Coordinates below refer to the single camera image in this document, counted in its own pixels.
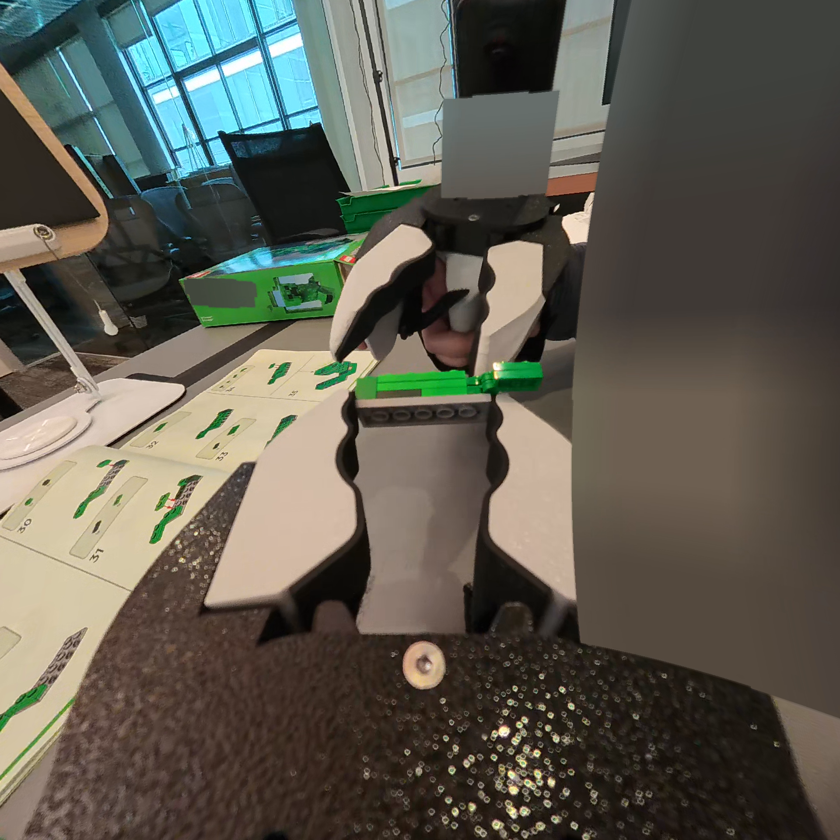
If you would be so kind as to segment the green stacked file tray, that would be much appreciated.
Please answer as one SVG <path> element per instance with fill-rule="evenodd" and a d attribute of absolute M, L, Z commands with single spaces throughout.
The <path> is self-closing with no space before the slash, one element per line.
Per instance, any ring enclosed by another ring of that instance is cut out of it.
<path fill-rule="evenodd" d="M 337 198 L 341 219 L 348 235 L 364 234 L 385 215 L 425 194 L 434 184 L 421 180 L 365 192 L 344 193 Z"/>

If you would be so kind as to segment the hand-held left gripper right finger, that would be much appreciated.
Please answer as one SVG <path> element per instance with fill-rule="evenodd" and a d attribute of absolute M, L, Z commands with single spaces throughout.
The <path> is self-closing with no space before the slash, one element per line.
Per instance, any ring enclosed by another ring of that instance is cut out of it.
<path fill-rule="evenodd" d="M 537 634 L 576 634 L 571 441 L 510 395 L 489 404 L 486 475 L 471 583 L 471 631 L 506 605 Z"/>

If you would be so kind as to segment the grey office chair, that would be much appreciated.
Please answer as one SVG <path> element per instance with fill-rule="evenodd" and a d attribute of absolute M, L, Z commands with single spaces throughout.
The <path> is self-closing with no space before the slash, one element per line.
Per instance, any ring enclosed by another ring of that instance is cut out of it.
<path fill-rule="evenodd" d="M 157 186 L 142 191 L 182 263 L 215 266 L 267 245 L 247 194 L 228 180 Z"/>

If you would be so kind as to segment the black mesh office chair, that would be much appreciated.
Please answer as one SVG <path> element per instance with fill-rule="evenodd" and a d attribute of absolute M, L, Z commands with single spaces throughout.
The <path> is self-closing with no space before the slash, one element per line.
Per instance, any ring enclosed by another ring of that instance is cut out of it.
<path fill-rule="evenodd" d="M 269 245 L 346 234 L 338 200 L 349 186 L 319 122 L 280 132 L 220 132 L 218 138 Z"/>

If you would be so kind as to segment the green toy set box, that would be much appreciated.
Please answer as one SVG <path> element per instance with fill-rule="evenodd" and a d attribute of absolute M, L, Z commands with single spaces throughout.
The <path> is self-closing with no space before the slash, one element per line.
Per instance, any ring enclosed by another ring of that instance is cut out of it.
<path fill-rule="evenodd" d="M 181 279 L 205 328 L 328 319 L 364 234 L 255 248 Z"/>

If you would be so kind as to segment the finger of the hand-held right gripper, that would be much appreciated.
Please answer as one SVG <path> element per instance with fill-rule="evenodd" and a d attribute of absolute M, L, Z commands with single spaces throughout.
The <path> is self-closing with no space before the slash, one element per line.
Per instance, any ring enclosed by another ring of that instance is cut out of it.
<path fill-rule="evenodd" d="M 408 299 L 433 272 L 432 239 L 409 225 L 397 226 L 357 258 L 332 317 L 332 359 L 344 361 L 364 343 L 383 361 L 400 334 Z"/>
<path fill-rule="evenodd" d="M 486 265 L 471 372 L 490 372 L 495 363 L 515 361 L 545 303 L 542 245 L 521 240 L 494 245 Z"/>

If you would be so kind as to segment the black stand pole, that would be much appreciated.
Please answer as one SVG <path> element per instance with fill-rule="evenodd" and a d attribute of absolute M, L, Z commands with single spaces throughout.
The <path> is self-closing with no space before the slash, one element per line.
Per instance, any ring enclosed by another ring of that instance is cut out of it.
<path fill-rule="evenodd" d="M 371 74 L 374 81 L 375 95 L 380 112 L 382 131 L 385 138 L 386 155 L 389 163 L 388 165 L 390 169 L 390 174 L 392 177 L 392 185 L 394 187 L 397 187 L 400 185 L 400 174 L 398 171 L 398 160 L 394 149 L 392 129 L 387 115 L 387 109 L 385 107 L 385 75 L 377 62 L 374 39 L 371 33 L 371 26 L 369 23 L 369 17 L 367 14 L 365 1 L 358 1 L 357 4 L 360 9 L 364 31 L 364 39 L 371 64 Z"/>

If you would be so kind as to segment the grey desk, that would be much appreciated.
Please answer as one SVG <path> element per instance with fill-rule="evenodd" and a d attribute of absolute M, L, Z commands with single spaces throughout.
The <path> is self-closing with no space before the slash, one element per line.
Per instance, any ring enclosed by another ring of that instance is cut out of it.
<path fill-rule="evenodd" d="M 329 321 L 265 327 L 189 329 L 98 375 L 100 382 L 131 374 L 184 384 L 181 404 L 218 381 L 252 352 L 325 350 Z M 382 364 L 387 373 L 420 371 L 428 359 L 417 338 L 399 342 Z M 543 357 L 546 385 L 519 397 L 528 408 L 571 439 L 574 341 L 549 342 Z M 471 571 L 476 517 L 487 485 L 482 465 L 486 440 L 475 426 L 420 429 L 416 444 L 406 433 L 360 435 L 360 487 L 370 511 L 373 589 L 360 617 L 364 632 L 464 628 L 460 587 Z M 806 793 L 829 838 L 838 838 L 838 719 L 777 700 Z M 2 805 L 2 838 L 23 838 L 55 761 L 50 747 Z"/>

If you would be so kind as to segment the brick instruction booklet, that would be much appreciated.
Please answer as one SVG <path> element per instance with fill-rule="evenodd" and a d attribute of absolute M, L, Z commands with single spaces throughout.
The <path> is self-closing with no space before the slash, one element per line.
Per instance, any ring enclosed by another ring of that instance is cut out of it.
<path fill-rule="evenodd" d="M 2 802 L 57 738 L 112 620 L 236 469 L 333 393 L 371 353 L 256 351 L 120 448 L 44 467 L 2 519 Z"/>

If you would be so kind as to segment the green and grey brick assembly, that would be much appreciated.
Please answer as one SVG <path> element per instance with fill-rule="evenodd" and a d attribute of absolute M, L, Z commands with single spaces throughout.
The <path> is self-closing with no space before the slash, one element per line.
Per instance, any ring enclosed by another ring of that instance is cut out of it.
<path fill-rule="evenodd" d="M 355 412 L 364 427 L 485 424 L 495 398 L 537 391 L 543 382 L 539 362 L 496 362 L 488 372 L 432 371 L 361 378 Z"/>

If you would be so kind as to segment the white desk lamp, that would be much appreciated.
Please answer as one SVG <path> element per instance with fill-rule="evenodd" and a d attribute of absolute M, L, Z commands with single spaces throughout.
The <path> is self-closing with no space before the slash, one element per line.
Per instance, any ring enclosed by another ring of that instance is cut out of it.
<path fill-rule="evenodd" d="M 86 445 L 107 445 L 176 402 L 182 385 L 95 382 L 23 268 L 79 256 L 108 229 L 100 195 L 5 68 L 1 69 L 1 270 L 64 357 L 77 393 L 2 433 L 1 469 L 12 473 Z"/>

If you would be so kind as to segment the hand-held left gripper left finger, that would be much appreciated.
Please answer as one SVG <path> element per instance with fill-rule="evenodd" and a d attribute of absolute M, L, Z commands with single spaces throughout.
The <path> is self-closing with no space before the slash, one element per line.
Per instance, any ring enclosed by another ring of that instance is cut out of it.
<path fill-rule="evenodd" d="M 211 612 L 268 607 L 307 631 L 323 603 L 354 619 L 371 575 L 352 392 L 332 393 L 255 462 L 205 596 Z"/>

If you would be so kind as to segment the person's right hand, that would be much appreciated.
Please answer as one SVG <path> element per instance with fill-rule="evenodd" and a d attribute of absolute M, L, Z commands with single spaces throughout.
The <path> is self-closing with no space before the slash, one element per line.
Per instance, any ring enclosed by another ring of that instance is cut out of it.
<path fill-rule="evenodd" d="M 446 264 L 437 257 L 433 275 L 423 284 L 422 312 L 433 309 L 446 293 Z M 441 316 L 421 331 L 421 341 L 427 355 L 438 366 L 443 365 L 446 369 L 464 370 L 468 366 L 474 338 L 473 332 L 452 330 L 448 315 Z"/>

